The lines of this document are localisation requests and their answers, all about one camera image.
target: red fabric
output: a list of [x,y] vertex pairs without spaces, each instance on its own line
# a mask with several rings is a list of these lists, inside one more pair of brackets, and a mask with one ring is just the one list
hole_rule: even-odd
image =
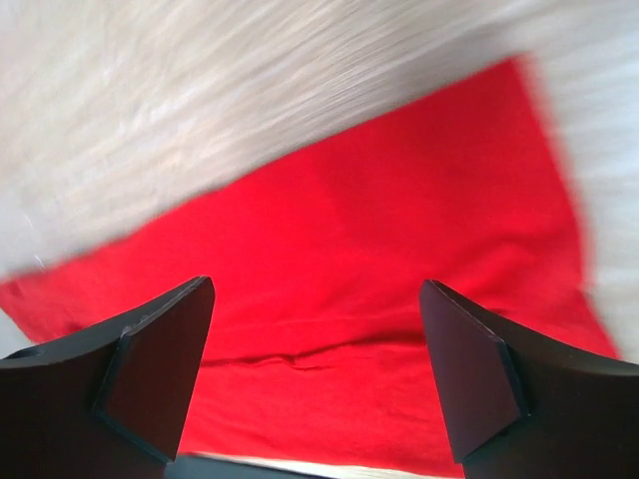
[[514,61],[7,282],[0,306],[47,341],[197,274],[218,297],[183,451],[460,475],[422,337],[426,278],[614,354]]

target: black plastic part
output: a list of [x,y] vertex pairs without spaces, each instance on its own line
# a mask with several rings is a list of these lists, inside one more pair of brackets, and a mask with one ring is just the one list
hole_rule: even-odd
[[161,479],[182,435],[213,301],[211,281],[198,277],[0,360],[0,477]]
[[165,479],[318,479],[265,467],[220,461],[208,457],[180,456],[167,467]]
[[420,303],[467,479],[639,477],[639,366],[539,334],[436,281]]

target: red cloth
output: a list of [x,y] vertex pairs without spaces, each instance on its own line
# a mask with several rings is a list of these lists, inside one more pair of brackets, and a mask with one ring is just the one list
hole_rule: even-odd
[[613,355],[580,291],[579,242],[506,61],[15,278],[0,306],[47,341],[210,275],[214,324],[183,451],[454,476],[422,282]]

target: red towel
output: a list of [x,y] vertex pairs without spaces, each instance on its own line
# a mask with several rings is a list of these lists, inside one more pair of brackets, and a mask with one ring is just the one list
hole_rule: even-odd
[[0,306],[47,341],[197,274],[218,296],[183,451],[460,476],[419,318],[426,278],[614,354],[515,61],[17,277]]

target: beige surface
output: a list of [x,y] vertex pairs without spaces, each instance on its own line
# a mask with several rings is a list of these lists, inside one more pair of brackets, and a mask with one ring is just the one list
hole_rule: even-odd
[[638,25],[636,0],[0,0],[0,275],[523,50],[591,227],[596,304],[639,360]]

